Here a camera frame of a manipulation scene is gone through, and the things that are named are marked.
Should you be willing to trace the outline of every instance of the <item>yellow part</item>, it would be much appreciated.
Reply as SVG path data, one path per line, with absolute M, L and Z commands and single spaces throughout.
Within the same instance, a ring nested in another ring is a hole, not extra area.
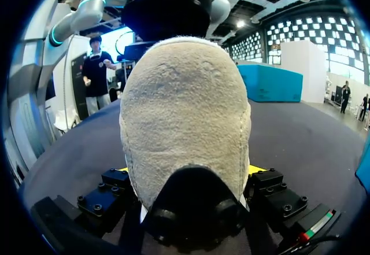
M 128 172 L 128 168 L 122 168 L 122 169 L 117 169 L 118 171 L 126 171 Z M 256 173 L 258 171 L 266 171 L 266 169 L 255 167 L 253 165 L 249 165 L 249 175 L 252 175 L 253 173 Z
M 128 172 L 128 168 L 127 167 L 125 167 L 125 168 L 122 168 L 122 169 L 116 169 L 117 171 L 126 171 L 126 172 Z
M 252 175 L 253 173 L 257 173 L 258 171 L 266 171 L 266 169 L 249 165 L 249 176 Z

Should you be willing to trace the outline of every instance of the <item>white wall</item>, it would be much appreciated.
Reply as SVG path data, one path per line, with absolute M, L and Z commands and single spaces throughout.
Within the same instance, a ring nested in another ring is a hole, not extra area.
M 303 75 L 301 99 L 323 103 L 325 97 L 325 53 L 308 40 L 281 44 L 281 68 Z
M 309 101 L 323 103 L 326 88 L 325 52 L 316 44 L 309 44 Z
M 65 56 L 64 56 L 53 70 L 54 88 L 55 88 L 56 96 L 46 101 L 45 103 L 46 107 L 51 106 L 52 113 L 48 110 L 48 115 L 52 123 L 54 123 L 55 121 L 56 112 L 58 110 L 64 110 L 64 89 L 63 89 L 64 65 L 66 67 L 65 69 L 66 107 L 67 108 L 73 107 L 77 111 L 76 104 L 75 104 L 75 95 L 73 93 L 73 85 L 72 85 L 71 62 L 76 57 L 87 52 L 89 48 L 89 40 L 90 38 L 88 37 L 75 35 L 72 39 L 72 43 L 69 46 L 66 64 L 65 64 Z
M 362 103 L 362 99 L 366 96 L 366 94 L 369 94 L 370 96 L 370 87 L 363 83 L 359 83 L 353 79 L 349 79 L 348 77 L 343 77 L 334 73 L 327 72 L 327 75 L 332 82 L 332 84 L 330 85 L 330 97 L 331 93 L 333 91 L 336 91 L 336 87 L 344 86 L 346 84 L 346 81 L 349 82 L 349 87 L 351 89 L 351 107 L 355 108 L 356 105 L 360 105 Z

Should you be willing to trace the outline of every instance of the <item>person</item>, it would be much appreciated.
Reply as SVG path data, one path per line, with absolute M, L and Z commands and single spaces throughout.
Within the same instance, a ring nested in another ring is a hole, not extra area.
M 348 86 L 348 81 L 346 81 L 346 84 L 342 87 L 342 106 L 341 106 L 341 113 L 346 113 L 346 108 L 348 105 L 348 100 L 351 95 L 351 89 Z
M 369 94 L 366 94 L 366 96 L 364 97 L 363 102 L 362 102 L 363 108 L 361 110 L 361 114 L 360 114 L 360 117 L 358 118 L 358 120 L 360 120 L 362 118 L 361 121 L 364 121 L 366 110 L 368 109 L 367 108 L 368 107 L 368 100 L 369 100 Z
M 90 39 L 92 52 L 86 58 L 82 68 L 83 81 L 86 86 L 88 115 L 98 111 L 98 102 L 100 108 L 110 104 L 106 69 L 116 70 L 116 66 L 113 64 L 110 54 L 101 50 L 101 42 L 102 38 L 100 36 Z

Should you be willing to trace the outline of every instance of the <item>plush toy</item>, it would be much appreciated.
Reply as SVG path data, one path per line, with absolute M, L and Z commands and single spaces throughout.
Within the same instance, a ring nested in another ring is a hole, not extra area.
M 121 96 L 120 127 L 129 177 L 145 209 L 177 169 L 197 165 L 245 203 L 250 105 L 236 65 L 217 44 L 177 37 L 150 48 Z

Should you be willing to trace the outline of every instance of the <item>white partition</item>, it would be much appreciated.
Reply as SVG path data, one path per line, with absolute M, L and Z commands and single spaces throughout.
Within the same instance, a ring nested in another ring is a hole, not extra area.
M 53 70 L 53 82 L 56 96 L 46 101 L 46 107 L 51 106 L 51 112 L 48 111 L 48 115 L 52 123 L 55 121 L 55 115 L 57 115 L 58 110 L 64 110 L 64 100 L 66 108 L 75 108 L 77 111 L 75 95 L 73 93 L 71 62 L 81 54 L 87 53 L 89 40 L 90 38 L 88 37 L 74 36 L 68 49 L 67 59 L 65 60 L 64 56 Z
M 323 103 L 325 97 L 325 52 L 308 40 L 281 44 L 281 68 L 303 75 L 302 101 Z

